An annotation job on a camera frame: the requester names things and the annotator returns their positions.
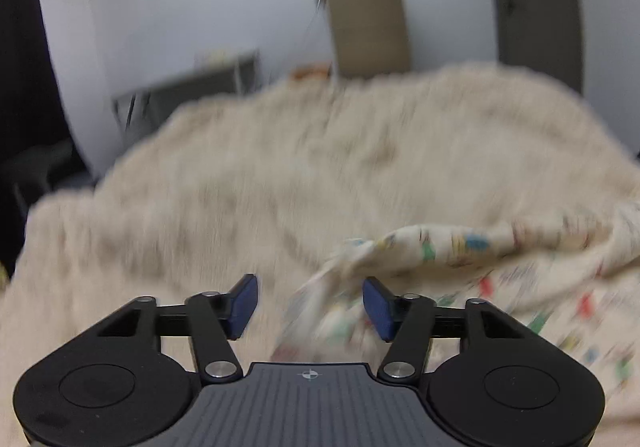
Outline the cartoon print cream garment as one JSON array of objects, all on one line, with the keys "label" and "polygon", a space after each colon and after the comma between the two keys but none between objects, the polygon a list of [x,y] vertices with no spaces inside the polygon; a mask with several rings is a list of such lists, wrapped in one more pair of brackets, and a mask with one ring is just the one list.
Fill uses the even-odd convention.
[{"label": "cartoon print cream garment", "polygon": [[485,299],[587,366],[615,410],[639,406],[637,202],[346,241],[295,294],[273,358],[377,363],[383,346],[361,299],[369,276],[445,307]]}]

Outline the grey folding table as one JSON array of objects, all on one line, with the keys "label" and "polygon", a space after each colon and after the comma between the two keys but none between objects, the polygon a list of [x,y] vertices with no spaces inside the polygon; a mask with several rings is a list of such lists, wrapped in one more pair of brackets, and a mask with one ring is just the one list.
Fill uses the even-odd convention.
[{"label": "grey folding table", "polygon": [[254,89],[259,63],[257,48],[232,53],[204,67],[173,74],[158,81],[136,86],[129,91],[117,93],[111,98],[111,111],[120,132],[129,131],[134,114],[142,120],[149,117],[158,128],[151,111],[153,100],[167,97],[176,106],[203,96],[230,93],[242,96]]}]

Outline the cream fluffy blanket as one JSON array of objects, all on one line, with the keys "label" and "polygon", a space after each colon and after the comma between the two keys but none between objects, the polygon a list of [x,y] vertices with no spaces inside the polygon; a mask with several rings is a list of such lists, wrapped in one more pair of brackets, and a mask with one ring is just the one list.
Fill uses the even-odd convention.
[{"label": "cream fluffy blanket", "polygon": [[[96,188],[29,211],[1,297],[2,444],[25,444],[22,373],[138,295],[179,302],[257,274],[238,353],[266,360],[297,291],[346,241],[627,202],[638,164],[577,94],[521,69],[283,82],[183,106]],[[638,441],[639,406],[606,399],[594,443]]]}]

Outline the black plastic chair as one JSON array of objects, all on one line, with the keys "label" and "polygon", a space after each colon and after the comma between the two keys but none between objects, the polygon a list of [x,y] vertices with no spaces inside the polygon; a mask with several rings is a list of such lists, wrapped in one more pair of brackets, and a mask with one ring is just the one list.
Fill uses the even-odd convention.
[{"label": "black plastic chair", "polygon": [[49,172],[73,157],[74,144],[65,141],[52,147],[36,147],[23,152],[3,166],[3,172],[9,178],[12,192],[22,218],[27,219],[29,204],[21,188],[27,184],[37,186],[43,193],[51,193],[48,181]]}]

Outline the black curtain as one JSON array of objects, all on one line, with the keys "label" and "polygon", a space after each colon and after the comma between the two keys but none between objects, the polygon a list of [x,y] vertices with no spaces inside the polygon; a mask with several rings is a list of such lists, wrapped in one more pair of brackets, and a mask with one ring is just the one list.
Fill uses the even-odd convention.
[{"label": "black curtain", "polygon": [[[24,247],[27,219],[3,166],[29,149],[65,141],[73,142],[73,157],[49,172],[52,192],[96,184],[64,114],[40,0],[1,0],[1,265],[10,274]],[[28,212],[48,194],[32,184],[21,191]]]}]

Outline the beige two-door refrigerator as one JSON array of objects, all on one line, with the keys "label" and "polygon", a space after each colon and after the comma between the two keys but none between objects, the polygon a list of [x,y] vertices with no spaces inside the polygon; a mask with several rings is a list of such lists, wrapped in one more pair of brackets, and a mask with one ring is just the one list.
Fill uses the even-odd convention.
[{"label": "beige two-door refrigerator", "polygon": [[347,79],[411,70],[404,0],[323,0],[337,72]]}]

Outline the dark grey door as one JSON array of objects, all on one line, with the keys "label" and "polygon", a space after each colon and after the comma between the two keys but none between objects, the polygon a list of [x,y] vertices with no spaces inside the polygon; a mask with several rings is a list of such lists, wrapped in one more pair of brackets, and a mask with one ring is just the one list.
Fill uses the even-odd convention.
[{"label": "dark grey door", "polygon": [[526,67],[582,92],[582,18],[578,0],[495,0],[501,63]]}]

